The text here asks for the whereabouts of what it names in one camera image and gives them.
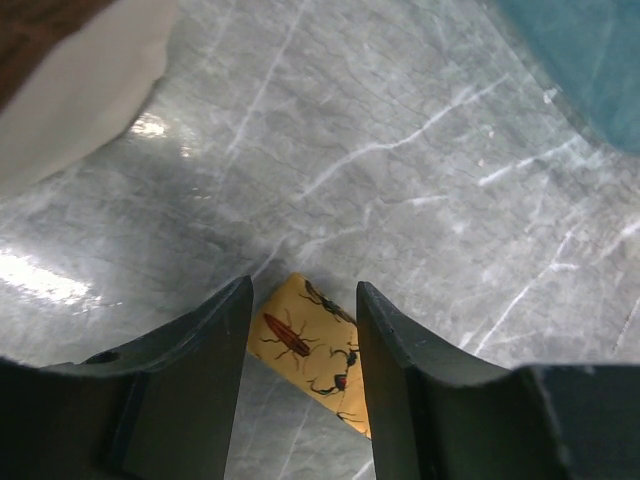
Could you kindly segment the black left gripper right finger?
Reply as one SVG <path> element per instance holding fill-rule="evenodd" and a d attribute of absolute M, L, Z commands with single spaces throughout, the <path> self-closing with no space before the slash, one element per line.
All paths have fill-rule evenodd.
<path fill-rule="evenodd" d="M 639 369 L 506 369 L 424 328 L 368 282 L 357 329 L 380 479 L 635 479 Z"/>

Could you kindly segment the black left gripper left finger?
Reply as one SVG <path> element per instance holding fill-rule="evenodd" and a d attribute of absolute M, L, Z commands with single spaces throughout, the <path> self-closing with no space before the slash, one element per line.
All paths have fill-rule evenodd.
<path fill-rule="evenodd" d="M 240 277 L 81 363 L 1 363 L 5 479 L 220 479 L 253 305 Z"/>

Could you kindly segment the yellow beetle print tie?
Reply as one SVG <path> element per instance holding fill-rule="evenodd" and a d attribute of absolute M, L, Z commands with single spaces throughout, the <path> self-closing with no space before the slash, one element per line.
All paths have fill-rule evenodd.
<path fill-rule="evenodd" d="M 247 350 L 285 380 L 371 437 L 355 319 L 299 273 L 252 319 Z"/>

